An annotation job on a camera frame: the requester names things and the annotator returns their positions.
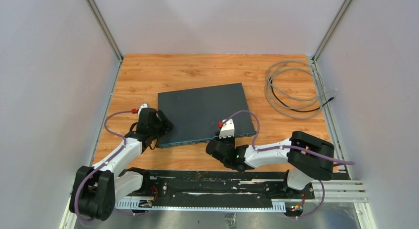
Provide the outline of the dark blue network switch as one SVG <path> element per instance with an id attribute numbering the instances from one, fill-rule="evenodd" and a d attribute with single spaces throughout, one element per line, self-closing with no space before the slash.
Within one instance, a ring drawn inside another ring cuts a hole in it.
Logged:
<path id="1" fill-rule="evenodd" d="M 216 136 L 218 123 L 234 114 L 235 137 L 251 137 L 255 127 L 241 83 L 158 93 L 158 108 L 174 125 L 159 138 L 160 148 L 205 143 Z"/>

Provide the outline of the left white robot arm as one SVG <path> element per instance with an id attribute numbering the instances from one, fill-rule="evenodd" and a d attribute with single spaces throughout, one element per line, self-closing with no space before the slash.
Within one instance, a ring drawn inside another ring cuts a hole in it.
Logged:
<path id="1" fill-rule="evenodd" d="M 82 222 L 107 220 L 116 203 L 131 193 L 150 194 L 152 199 L 158 195 L 148 170 L 127 165 L 173 130 L 174 125 L 163 111 L 148 104 L 129 113 L 137 115 L 138 120 L 124 135 L 111 131 L 104 123 L 105 130 L 120 137 L 121 143 L 104 159 L 92 166 L 81 166 L 76 172 L 69 210 Z"/>

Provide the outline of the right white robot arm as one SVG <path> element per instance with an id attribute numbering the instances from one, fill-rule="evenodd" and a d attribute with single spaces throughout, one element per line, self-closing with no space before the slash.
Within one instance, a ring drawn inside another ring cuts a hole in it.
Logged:
<path id="1" fill-rule="evenodd" d="M 265 165 L 289 163 L 283 194 L 295 198 L 313 180 L 329 181 L 333 177 L 335 147 L 332 143 L 294 131 L 290 138 L 266 145 L 235 145 L 235 139 L 214 138 L 206 146 L 206 153 L 224 167 L 238 172 Z"/>

